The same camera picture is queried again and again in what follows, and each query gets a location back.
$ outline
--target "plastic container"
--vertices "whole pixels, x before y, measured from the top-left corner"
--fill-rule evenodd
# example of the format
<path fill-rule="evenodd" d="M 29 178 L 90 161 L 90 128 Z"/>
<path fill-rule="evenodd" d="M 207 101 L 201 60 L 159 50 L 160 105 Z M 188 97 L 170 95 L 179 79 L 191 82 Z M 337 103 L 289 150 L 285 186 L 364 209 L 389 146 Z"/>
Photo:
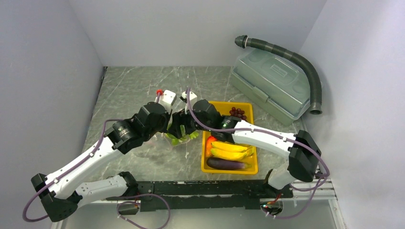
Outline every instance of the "plastic container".
<path fill-rule="evenodd" d="M 309 83 L 303 70 L 272 53 L 254 49 L 238 57 L 230 82 L 284 125 L 309 108 Z"/>
<path fill-rule="evenodd" d="M 253 120 L 253 109 L 252 105 L 249 103 L 233 103 L 233 102 L 218 102 L 218 101 L 209 101 L 212 105 L 215 106 L 216 110 L 221 115 L 229 115 L 229 111 L 232 107 L 241 108 L 245 111 L 245 115 L 247 117 L 246 121 L 254 124 Z M 205 157 L 205 143 L 207 142 L 207 138 L 211 136 L 211 133 L 208 131 L 202 132 L 202 148 L 201 148 L 201 170 L 205 173 L 229 173 L 229 174 L 245 174 L 245 175 L 253 175 L 258 172 L 258 165 L 257 165 L 257 154 L 256 154 L 256 147 L 253 147 L 254 152 L 253 155 L 247 156 L 241 162 L 246 162 L 252 165 L 250 168 L 246 169 L 238 169 L 238 170 L 219 170 L 211 168 L 207 165 L 207 158 Z"/>

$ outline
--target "red cap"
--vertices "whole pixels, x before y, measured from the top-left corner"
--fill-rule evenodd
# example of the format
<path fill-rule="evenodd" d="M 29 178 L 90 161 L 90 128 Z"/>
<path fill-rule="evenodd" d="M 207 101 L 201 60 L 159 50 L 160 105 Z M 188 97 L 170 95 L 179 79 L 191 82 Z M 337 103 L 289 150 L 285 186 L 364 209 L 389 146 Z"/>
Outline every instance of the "red cap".
<path fill-rule="evenodd" d="M 156 90 L 156 95 L 159 95 L 159 93 L 162 95 L 162 94 L 163 94 L 163 90 L 162 90 L 162 89 Z"/>

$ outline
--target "gray marble surface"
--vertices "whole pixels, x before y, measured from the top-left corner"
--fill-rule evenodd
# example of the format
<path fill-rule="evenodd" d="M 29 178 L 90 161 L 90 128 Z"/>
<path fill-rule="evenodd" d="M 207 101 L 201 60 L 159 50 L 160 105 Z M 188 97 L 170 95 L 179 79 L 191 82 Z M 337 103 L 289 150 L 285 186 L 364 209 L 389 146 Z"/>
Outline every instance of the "gray marble surface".
<path fill-rule="evenodd" d="M 102 123 L 109 118 L 128 118 L 144 104 L 153 101 L 157 89 L 168 89 L 178 96 L 187 86 L 199 99 L 248 102 L 253 105 L 255 125 L 280 132 L 296 133 L 303 129 L 299 119 L 283 126 L 239 90 L 229 84 L 231 67 L 109 67 L 93 112 L 83 152 L 99 137 Z M 173 111 L 184 103 L 178 99 Z M 210 174 L 201 171 L 202 134 L 186 144 L 172 147 L 161 135 L 155 135 L 143 146 L 131 150 L 119 159 L 101 167 L 89 182 L 129 171 L 140 181 L 145 180 L 228 180 L 263 179 L 267 171 L 284 160 L 271 152 L 257 150 L 259 172 L 256 175 Z"/>

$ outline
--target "container lid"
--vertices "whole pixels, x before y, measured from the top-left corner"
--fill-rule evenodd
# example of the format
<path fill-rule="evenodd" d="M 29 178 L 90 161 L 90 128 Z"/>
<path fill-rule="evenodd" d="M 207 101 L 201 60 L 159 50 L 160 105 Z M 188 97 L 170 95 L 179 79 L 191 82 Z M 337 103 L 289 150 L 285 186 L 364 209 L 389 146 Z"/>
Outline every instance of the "container lid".
<path fill-rule="evenodd" d="M 309 108 L 308 79 L 301 68 L 287 59 L 254 49 L 239 56 L 232 71 L 294 119 Z"/>

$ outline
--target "yellow tray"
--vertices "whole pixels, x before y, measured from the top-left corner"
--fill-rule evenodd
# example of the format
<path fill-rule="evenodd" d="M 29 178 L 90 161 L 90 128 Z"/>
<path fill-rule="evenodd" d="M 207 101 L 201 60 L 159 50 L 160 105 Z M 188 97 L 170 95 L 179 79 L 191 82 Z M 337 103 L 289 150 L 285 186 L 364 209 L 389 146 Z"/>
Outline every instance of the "yellow tray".
<path fill-rule="evenodd" d="M 245 115 L 247 117 L 247 122 L 253 123 L 253 109 L 252 105 L 249 103 L 233 103 L 233 102 L 218 102 L 218 101 L 209 101 L 212 105 L 215 106 L 216 110 L 221 115 L 229 115 L 229 111 L 232 107 L 240 108 L 245 111 Z M 240 160 L 241 162 L 248 163 L 252 165 L 250 168 L 246 169 L 238 169 L 238 170 L 219 170 L 211 168 L 207 165 L 207 158 L 205 158 L 205 143 L 207 142 L 207 138 L 211 136 L 211 133 L 208 131 L 203 131 L 202 133 L 202 148 L 201 148 L 201 170 L 205 173 L 229 173 L 229 174 L 245 174 L 245 175 L 253 175 L 258 172 L 257 166 L 257 154 L 256 154 L 256 147 L 253 147 L 253 155 L 245 157 L 244 159 Z"/>

